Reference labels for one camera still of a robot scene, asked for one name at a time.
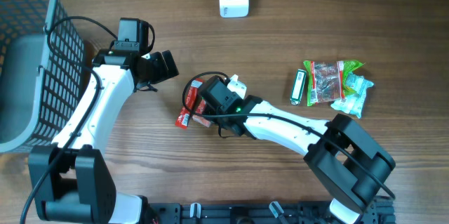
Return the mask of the long red stick sachet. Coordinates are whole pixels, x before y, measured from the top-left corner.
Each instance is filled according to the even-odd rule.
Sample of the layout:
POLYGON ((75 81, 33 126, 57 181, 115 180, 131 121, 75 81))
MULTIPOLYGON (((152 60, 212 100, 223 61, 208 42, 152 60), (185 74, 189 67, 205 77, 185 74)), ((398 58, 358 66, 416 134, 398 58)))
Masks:
POLYGON ((180 115, 178 116, 175 125, 181 129, 186 129, 188 127, 189 118, 191 115, 191 111, 196 103, 196 97, 198 94, 198 89, 202 85, 204 80, 200 78, 196 78, 191 82, 188 88, 188 92, 185 97, 185 105, 188 107, 183 107, 180 115))

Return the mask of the red snack sachet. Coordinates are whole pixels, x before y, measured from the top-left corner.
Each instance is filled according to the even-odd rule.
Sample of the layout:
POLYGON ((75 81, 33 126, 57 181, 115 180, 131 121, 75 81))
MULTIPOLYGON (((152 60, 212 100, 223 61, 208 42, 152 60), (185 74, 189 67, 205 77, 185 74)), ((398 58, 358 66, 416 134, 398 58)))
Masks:
POLYGON ((195 110, 195 114, 192 116, 192 119, 200 123, 201 125, 209 128, 212 124, 210 120, 204 117, 204 112, 206 111, 207 104, 204 99, 201 100, 201 102, 198 104, 195 110))

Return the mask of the green white gum pack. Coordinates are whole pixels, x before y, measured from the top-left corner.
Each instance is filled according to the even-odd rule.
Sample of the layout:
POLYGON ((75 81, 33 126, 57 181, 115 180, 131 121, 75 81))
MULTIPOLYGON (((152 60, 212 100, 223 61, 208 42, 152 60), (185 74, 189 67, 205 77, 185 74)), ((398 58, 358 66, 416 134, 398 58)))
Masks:
POLYGON ((306 78, 307 78, 306 70, 297 71, 290 94, 290 103, 292 105, 298 106, 301 103, 306 78))

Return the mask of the green gummy candy bag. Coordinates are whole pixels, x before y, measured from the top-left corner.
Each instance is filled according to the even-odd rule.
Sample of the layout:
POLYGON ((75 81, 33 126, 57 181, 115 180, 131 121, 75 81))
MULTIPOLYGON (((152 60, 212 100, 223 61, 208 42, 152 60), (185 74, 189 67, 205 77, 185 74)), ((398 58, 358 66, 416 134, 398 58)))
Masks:
POLYGON ((349 74, 363 66, 358 60, 338 60, 335 62, 317 62, 305 60, 308 89, 307 105, 327 103, 355 94, 355 90, 346 84, 349 74))

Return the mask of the teal tissue pack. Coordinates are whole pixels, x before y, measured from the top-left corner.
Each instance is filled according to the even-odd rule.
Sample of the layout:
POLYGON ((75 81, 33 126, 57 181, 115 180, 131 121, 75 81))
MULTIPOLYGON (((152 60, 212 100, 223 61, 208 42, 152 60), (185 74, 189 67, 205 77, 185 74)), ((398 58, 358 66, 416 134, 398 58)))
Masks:
POLYGON ((345 84, 352 88, 355 93, 346 98, 336 100, 330 106, 334 110, 339 110, 346 114, 355 115, 358 119, 362 117, 364 102, 367 96, 367 90, 374 86, 374 83, 365 79, 363 76, 349 73, 345 84))

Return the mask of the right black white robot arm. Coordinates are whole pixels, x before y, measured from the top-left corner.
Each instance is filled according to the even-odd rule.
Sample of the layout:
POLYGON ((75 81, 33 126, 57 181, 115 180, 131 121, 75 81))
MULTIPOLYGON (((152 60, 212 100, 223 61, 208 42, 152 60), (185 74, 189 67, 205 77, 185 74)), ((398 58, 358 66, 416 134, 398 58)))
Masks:
POLYGON ((211 77, 199 88, 211 109, 206 118, 235 136, 282 145, 303 157, 332 196, 332 219, 356 223, 370 208, 396 163, 356 121, 344 114, 334 119, 308 119, 280 110, 239 83, 211 77))

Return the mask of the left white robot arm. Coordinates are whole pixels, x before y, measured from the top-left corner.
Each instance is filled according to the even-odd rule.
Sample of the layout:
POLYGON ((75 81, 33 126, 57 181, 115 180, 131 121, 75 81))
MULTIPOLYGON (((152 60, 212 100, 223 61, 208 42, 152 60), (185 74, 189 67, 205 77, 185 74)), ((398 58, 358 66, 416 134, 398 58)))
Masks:
POLYGON ((67 124, 50 145, 29 154, 32 191, 23 207, 24 223, 31 205, 44 221, 66 223, 155 223, 146 197, 118 192, 103 154, 114 123, 136 91, 179 72, 170 51, 153 52, 155 31, 137 18, 121 18, 119 33, 101 49, 89 71, 91 82, 67 124))

